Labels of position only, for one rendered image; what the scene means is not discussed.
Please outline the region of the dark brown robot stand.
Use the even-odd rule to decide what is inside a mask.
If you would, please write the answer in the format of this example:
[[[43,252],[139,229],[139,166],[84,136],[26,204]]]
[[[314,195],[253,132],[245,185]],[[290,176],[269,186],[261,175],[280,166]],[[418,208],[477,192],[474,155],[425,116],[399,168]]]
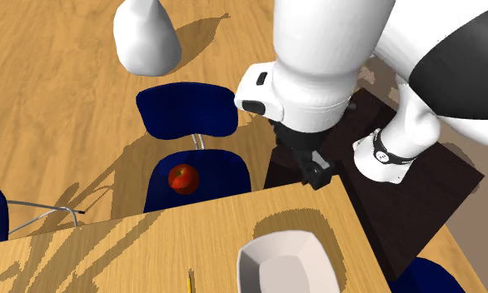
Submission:
[[[411,164],[399,184],[372,181],[353,160],[353,142],[385,126],[395,111],[366,89],[352,97],[320,153],[335,163],[385,278],[396,280],[483,179],[483,174],[439,142]]]

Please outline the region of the white bowl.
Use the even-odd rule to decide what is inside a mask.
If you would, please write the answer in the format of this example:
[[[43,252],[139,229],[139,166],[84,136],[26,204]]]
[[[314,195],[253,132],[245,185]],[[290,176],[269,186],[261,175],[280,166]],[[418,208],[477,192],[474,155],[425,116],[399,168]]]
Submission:
[[[309,231],[276,231],[237,257],[238,293],[341,293],[323,245]]]

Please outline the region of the red apple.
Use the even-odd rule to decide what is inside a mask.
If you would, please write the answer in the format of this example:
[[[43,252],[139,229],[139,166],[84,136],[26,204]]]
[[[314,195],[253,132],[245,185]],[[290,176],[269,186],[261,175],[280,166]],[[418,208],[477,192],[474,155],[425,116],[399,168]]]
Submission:
[[[190,195],[199,186],[199,175],[193,166],[179,164],[170,170],[167,181],[177,194]]]

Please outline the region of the white rounded vase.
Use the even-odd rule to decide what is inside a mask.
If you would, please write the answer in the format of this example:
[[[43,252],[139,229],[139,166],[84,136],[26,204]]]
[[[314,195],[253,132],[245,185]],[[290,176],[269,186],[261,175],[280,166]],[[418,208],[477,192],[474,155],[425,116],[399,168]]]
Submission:
[[[120,63],[131,74],[160,77],[174,69],[182,47],[159,0],[124,0],[113,18]]]

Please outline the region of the light wooden table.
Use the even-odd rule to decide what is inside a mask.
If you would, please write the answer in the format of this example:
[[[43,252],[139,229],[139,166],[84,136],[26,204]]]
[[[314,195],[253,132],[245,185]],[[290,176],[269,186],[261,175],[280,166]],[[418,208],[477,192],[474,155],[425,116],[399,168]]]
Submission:
[[[389,293],[339,177],[0,242],[0,293],[237,293],[240,248],[288,229],[316,235],[341,293]]]

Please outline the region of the blue chair with metal post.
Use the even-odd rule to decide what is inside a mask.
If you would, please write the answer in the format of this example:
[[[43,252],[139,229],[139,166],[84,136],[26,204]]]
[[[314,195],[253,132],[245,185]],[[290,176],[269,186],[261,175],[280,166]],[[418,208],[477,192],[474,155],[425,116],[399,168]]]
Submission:
[[[226,87],[200,82],[174,82],[148,88],[136,96],[143,124],[152,137],[194,139],[194,150],[161,159],[152,171],[143,211],[209,201],[251,191],[246,163],[237,154],[205,147],[202,137],[229,137],[238,127],[234,93]],[[170,170],[188,164],[197,169],[199,186],[190,195],[177,194],[168,185]]]

